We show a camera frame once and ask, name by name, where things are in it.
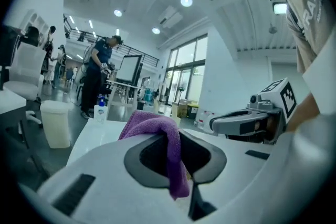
robotic arm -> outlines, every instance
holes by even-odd
[[[210,128],[214,135],[240,141],[272,144],[286,130],[297,103],[287,78],[275,81],[250,97],[246,109],[213,118]],[[272,117],[277,122],[275,133],[267,131]]]

window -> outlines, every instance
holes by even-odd
[[[177,55],[177,50],[173,50],[171,57],[170,57],[170,62],[168,67],[173,67],[175,66],[175,60],[176,60],[176,55]]]
[[[195,61],[204,60],[206,58],[206,49],[208,38],[202,38],[197,41]]]
[[[176,61],[177,66],[194,61],[195,45],[196,42],[192,42],[179,48]]]

water bottle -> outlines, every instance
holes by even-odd
[[[105,103],[104,103],[104,96],[101,96],[100,97],[100,101],[99,101],[99,104],[96,104],[95,106],[95,113],[93,115],[93,118],[103,124],[107,118],[107,106],[105,106]]]
[[[207,111],[204,110],[204,112],[202,112],[202,113],[200,114],[200,117],[199,117],[199,119],[198,119],[198,125],[197,125],[197,127],[200,128],[201,130],[203,130],[203,127],[204,127],[204,121],[206,120],[206,118],[207,118]]]
[[[210,128],[210,121],[214,117],[215,117],[215,113],[214,112],[208,112],[208,116],[207,116],[207,118],[206,118],[206,120],[204,122],[204,132],[206,132],[206,133],[213,133],[214,132]]]

air conditioner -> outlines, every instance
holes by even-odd
[[[172,28],[183,16],[174,7],[169,6],[160,16],[159,23],[163,28]]]

black pants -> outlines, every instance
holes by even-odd
[[[97,104],[100,89],[100,71],[88,68],[82,89],[82,111],[88,112]]]

